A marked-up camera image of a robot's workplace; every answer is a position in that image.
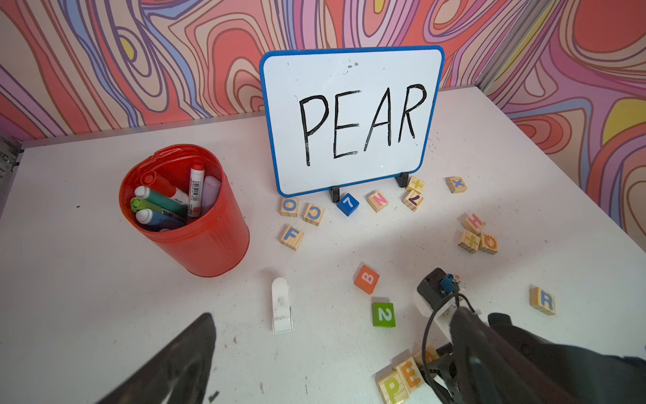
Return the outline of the wooden block blue F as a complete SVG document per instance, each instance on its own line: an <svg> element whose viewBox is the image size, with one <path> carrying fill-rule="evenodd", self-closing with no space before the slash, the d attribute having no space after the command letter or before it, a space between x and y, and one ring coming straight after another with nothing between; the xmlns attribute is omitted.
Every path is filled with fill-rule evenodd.
<svg viewBox="0 0 646 404"><path fill-rule="evenodd" d="M281 233L279 242L285 247L296 251L299 248L299 245L301 244L303 238L304 231L299 230L298 228L293 226L287 226Z"/></svg>

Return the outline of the wooden block orange O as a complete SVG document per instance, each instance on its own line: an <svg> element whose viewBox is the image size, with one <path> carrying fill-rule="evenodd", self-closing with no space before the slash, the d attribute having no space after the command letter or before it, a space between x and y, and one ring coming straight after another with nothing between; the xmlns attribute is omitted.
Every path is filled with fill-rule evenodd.
<svg viewBox="0 0 646 404"><path fill-rule="evenodd" d="M495 255L499 252L499 243L496 236L482 232L479 237L479 251L490 255Z"/></svg>

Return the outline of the wooden block green P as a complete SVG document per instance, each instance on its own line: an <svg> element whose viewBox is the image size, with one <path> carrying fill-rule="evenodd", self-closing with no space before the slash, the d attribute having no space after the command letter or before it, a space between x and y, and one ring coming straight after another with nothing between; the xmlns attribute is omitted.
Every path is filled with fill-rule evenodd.
<svg viewBox="0 0 646 404"><path fill-rule="evenodd" d="M386 404L401 404L409 398L404 382L396 370L377 381L381 397Z"/></svg>

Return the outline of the wooden block blue X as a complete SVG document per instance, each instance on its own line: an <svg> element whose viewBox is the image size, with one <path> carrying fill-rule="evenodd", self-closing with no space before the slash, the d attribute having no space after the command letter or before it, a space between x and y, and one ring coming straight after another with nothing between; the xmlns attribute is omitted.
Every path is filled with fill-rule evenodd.
<svg viewBox="0 0 646 404"><path fill-rule="evenodd" d="M468 186L462 177L447 177L445 178L447 187L452 194L464 193Z"/></svg>

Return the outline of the wooden block blue O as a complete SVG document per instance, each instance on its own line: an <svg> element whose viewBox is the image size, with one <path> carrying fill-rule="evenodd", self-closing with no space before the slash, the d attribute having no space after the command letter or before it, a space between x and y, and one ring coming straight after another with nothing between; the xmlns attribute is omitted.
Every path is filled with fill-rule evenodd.
<svg viewBox="0 0 646 404"><path fill-rule="evenodd" d="M282 216L297 217L299 215L299 199L282 198L279 213Z"/></svg>

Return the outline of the red plastic marker cup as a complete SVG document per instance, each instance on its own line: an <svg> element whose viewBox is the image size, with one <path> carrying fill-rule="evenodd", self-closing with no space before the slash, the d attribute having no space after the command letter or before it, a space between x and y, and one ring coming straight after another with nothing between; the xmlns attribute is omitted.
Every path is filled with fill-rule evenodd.
<svg viewBox="0 0 646 404"><path fill-rule="evenodd" d="M180 205L141 184L143 173L155 170L188 197ZM186 217L184 227L151 232L131 210L131 199L142 198ZM216 277L234 269L245 257L250 232L225 171L216 156L201 146L165 147L131 168L119 190L119 206L131 225L188 272Z"/></svg>

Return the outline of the white whiteboard eraser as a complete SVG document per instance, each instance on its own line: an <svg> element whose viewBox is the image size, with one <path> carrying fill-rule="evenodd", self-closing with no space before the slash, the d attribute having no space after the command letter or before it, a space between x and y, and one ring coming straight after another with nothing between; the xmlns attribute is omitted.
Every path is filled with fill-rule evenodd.
<svg viewBox="0 0 646 404"><path fill-rule="evenodd" d="M288 333L293 329L289 283L278 277L272 282L272 308L274 334Z"/></svg>

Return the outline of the wooden block pink N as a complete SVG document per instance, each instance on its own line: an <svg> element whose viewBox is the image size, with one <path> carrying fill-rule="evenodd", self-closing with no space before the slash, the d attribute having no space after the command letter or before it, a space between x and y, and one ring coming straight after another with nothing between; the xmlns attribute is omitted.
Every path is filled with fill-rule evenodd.
<svg viewBox="0 0 646 404"><path fill-rule="evenodd" d="M369 206L376 213L379 213L381 210L383 210L389 204L388 199L381 192L379 192L378 190L375 190L375 192L368 195L367 196L367 201L368 201Z"/></svg>

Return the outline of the wooden block purple L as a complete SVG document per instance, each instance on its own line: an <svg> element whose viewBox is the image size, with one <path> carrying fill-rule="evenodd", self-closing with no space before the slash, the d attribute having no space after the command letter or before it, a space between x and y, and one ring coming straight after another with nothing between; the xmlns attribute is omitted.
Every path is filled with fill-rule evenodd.
<svg viewBox="0 0 646 404"><path fill-rule="evenodd" d="M422 205L424 198L415 190L411 190L403 199L403 204L411 211L417 211Z"/></svg>

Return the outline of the wooden block orange E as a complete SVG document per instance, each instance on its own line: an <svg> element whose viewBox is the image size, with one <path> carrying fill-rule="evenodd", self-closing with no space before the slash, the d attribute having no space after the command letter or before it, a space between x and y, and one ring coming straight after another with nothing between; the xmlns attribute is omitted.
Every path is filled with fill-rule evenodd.
<svg viewBox="0 0 646 404"><path fill-rule="evenodd" d="M424 384L422 374L417 366L417 362L413 357L403 360L395 366L395 370L400 376L405 390L410 395L416 389Z"/></svg>

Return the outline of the green marker in cup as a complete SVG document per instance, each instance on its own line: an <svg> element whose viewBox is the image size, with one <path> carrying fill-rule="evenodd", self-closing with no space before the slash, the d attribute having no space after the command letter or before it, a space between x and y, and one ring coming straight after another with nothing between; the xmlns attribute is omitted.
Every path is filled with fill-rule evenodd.
<svg viewBox="0 0 646 404"><path fill-rule="evenodd" d="M179 214L177 214L177 213L175 213L175 212L173 212L171 210L163 208L163 207L161 207L159 205L155 205L155 204L149 202L148 200L144 200L144 199L138 198L138 197L135 197L135 198L131 199L131 210L134 213L137 213L137 212L139 212L141 210L146 210L146 209L152 210L152 211L154 211L156 213L159 213L159 214L162 214L162 215L173 217L173 218L175 218L175 219L177 219L179 221L185 221L186 220L186 217L184 215L179 215Z"/></svg>

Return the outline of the red marker in cup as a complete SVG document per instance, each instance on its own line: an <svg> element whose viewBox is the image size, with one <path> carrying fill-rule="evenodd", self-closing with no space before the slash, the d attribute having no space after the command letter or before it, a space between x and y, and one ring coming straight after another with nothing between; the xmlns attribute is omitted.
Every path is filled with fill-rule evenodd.
<svg viewBox="0 0 646 404"><path fill-rule="evenodd" d="M141 184L180 205L187 206L189 203L189 197L183 190L180 190L155 170L143 173Z"/></svg>

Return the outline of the wooden block blue C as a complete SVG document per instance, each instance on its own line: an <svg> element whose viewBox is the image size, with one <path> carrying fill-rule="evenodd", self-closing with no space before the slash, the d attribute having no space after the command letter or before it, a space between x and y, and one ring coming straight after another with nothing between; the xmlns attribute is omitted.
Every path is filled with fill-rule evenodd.
<svg viewBox="0 0 646 404"><path fill-rule="evenodd" d="M311 225L319 227L323 215L325 214L325 209L319 205L309 203L306 205L306 210L304 211L303 220Z"/></svg>

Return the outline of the wooden block green plus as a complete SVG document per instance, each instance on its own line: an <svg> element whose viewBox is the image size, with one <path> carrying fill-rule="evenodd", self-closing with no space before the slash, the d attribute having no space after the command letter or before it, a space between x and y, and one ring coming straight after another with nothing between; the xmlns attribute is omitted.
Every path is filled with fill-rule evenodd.
<svg viewBox="0 0 646 404"><path fill-rule="evenodd" d="M410 176L409 177L409 182L406 187L406 190L409 192L416 192L418 194L422 194L423 191L426 188L426 182L421 180L420 178Z"/></svg>

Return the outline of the wooden block pink H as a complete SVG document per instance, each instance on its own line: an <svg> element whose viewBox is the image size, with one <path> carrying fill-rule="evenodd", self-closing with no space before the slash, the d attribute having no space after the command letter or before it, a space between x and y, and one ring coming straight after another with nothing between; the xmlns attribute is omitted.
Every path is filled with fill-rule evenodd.
<svg viewBox="0 0 646 404"><path fill-rule="evenodd" d="M475 213L471 212L462 214L461 217L459 217L459 221L464 229L476 235L481 234L486 227L486 222L480 219Z"/></svg>

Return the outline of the blue block number 7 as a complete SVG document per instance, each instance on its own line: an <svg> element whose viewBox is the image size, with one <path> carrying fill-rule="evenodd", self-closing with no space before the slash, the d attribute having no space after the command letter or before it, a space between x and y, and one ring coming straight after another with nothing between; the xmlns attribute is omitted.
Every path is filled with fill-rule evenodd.
<svg viewBox="0 0 646 404"><path fill-rule="evenodd" d="M336 206L345 216L350 216L358 209L359 202L350 193L347 193L339 199Z"/></svg>

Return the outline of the orange block letter B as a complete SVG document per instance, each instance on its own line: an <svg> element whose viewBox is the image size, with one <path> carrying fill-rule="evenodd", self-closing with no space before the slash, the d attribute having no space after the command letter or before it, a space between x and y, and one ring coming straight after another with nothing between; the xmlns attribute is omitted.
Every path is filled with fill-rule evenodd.
<svg viewBox="0 0 646 404"><path fill-rule="evenodd" d="M376 285L380 280L380 275L367 265L361 267L355 278L354 284L364 293L373 294Z"/></svg>

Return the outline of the blue framed whiteboard PEAR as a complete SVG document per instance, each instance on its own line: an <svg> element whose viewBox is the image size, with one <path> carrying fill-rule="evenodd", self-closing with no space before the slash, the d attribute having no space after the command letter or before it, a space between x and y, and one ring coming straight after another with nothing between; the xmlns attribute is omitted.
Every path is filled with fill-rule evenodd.
<svg viewBox="0 0 646 404"><path fill-rule="evenodd" d="M300 196L415 173L445 60L438 45L264 55L259 72L277 191Z"/></svg>

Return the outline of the blue marker in cup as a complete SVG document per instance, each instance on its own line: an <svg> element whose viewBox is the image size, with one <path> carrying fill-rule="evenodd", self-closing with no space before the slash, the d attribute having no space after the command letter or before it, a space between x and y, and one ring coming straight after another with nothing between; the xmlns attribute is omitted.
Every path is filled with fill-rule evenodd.
<svg viewBox="0 0 646 404"><path fill-rule="evenodd" d="M185 223L151 209L139 210L135 214L138 224L151 232L172 231L185 226Z"/></svg>

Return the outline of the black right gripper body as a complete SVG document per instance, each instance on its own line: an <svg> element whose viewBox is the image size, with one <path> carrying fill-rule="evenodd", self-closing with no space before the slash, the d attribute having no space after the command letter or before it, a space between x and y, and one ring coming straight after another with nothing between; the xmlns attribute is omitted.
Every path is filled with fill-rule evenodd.
<svg viewBox="0 0 646 404"><path fill-rule="evenodd" d="M442 403L574 403L525 356L465 307L449 323L453 351L423 375Z"/></svg>

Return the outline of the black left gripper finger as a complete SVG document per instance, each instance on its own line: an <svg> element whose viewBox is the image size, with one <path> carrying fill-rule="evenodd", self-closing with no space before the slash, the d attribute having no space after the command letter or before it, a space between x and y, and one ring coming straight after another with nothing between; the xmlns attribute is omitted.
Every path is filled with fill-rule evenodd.
<svg viewBox="0 0 646 404"><path fill-rule="evenodd" d="M199 316L101 403L201 403L215 352L213 316Z"/></svg>

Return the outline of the green block number 2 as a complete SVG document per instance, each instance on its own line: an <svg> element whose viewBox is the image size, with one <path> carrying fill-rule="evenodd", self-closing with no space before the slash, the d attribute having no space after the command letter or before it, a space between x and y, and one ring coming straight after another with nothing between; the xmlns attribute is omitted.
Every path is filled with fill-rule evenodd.
<svg viewBox="0 0 646 404"><path fill-rule="evenodd" d="M376 328L395 328L395 306L390 302L372 304L373 326Z"/></svg>

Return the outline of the wooden block blue R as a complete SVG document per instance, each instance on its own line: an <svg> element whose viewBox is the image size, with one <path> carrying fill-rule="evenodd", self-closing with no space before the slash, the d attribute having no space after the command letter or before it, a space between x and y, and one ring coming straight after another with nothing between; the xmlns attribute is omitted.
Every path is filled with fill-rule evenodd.
<svg viewBox="0 0 646 404"><path fill-rule="evenodd" d="M539 287L530 289L529 304L547 316L557 314L555 297Z"/></svg>

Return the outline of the wooden block orange A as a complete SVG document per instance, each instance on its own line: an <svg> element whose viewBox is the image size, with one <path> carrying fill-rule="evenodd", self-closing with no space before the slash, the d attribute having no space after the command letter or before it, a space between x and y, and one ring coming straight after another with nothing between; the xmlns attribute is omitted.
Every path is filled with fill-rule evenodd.
<svg viewBox="0 0 646 404"><path fill-rule="evenodd" d="M439 358L439 354L437 353L437 350L432 345L427 345L425 348L420 348L417 350L417 352L413 355L413 359L415 360L418 369L420 372L424 372L424 365L423 365L423 359L426 359L426 362L428 365L430 365L433 361L437 360Z"/></svg>

